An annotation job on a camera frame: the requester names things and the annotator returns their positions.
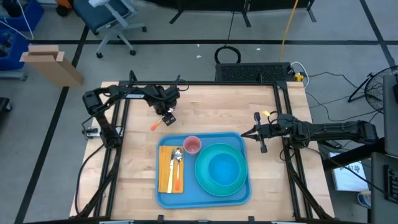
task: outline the yellow cable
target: yellow cable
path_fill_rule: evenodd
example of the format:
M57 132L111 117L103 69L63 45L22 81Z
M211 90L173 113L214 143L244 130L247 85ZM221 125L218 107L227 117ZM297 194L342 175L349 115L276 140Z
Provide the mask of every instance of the yellow cable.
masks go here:
M285 46L286 36L287 36L288 31L289 31L290 23L292 22L293 14L294 14L294 11L296 10L296 6L297 6L298 2L299 2L299 0L296 0L296 2L294 3L292 13L290 14L289 22L287 23L287 27L286 27L286 30L285 30L285 36L284 36L284 39L282 41L282 47L280 48L279 62L282 60L282 56L284 54L284 46Z

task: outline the wooden table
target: wooden table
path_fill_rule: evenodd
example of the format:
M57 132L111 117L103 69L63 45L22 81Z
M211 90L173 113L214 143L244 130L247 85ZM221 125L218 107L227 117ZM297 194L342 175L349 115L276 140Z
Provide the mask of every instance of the wooden table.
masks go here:
M104 82L102 86L117 84ZM290 103L294 116L311 121L310 111L302 83L288 83ZM283 93L280 91L282 107ZM155 158L159 139L167 134L236 131L243 133L252 128L253 114L257 111L276 109L271 86L191 86L181 92L177 108L173 112L176 122L171 126L161 124L154 132L150 126L159 120L153 108L143 100L132 100L129 106L118 182L113 203L112 219L156 220L294 220L292 199L285 162L279 159L281 138L266 140L268 153L260 152L260 144L245 139L252 195L244 205L166 210L155 200ZM113 109L106 115L111 121ZM88 141L85 158L101 145L99 138ZM312 149L318 149L311 142ZM80 181L78 196L80 210L98 188L105 150L101 150L87 163ZM309 191L325 211L334 216L321 157L308 149L302 149L302 162ZM300 213L305 217L301 191L297 188ZM103 200L101 214L106 201Z

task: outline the blue bin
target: blue bin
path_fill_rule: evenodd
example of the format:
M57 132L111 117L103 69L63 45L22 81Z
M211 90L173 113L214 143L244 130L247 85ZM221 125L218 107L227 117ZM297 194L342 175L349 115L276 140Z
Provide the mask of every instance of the blue bin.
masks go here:
M36 25L39 23L40 19L43 16L43 13L44 9L37 2L37 0L29 0L27 6L25 7L25 16L32 31L35 30ZM19 16L18 18L0 17L0 20L15 28L16 30L29 31L23 15ZM9 27L0 23L0 29L9 29Z
M21 36L12 29L0 30L0 36L4 32L12 33L13 39L7 56L0 57L0 70L4 71L20 69L24 66L24 62L19 62L19 59L21 58L22 53L28 51L27 46L29 43L25 37ZM0 38L0 42L4 43L5 41L7 40Z

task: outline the cardboard box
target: cardboard box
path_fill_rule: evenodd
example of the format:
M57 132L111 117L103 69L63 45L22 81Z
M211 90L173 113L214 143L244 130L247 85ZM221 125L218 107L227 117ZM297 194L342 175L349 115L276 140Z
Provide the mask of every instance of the cardboard box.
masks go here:
M57 45L30 45L20 62L26 62L59 87L82 86L84 78Z

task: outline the teal bowl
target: teal bowl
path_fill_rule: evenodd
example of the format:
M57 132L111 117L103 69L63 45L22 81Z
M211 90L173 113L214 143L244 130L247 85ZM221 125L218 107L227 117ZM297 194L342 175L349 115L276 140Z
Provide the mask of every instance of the teal bowl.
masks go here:
M228 144L212 144L195 163L199 185L209 194L225 197L235 194L245 183L248 165L241 152Z

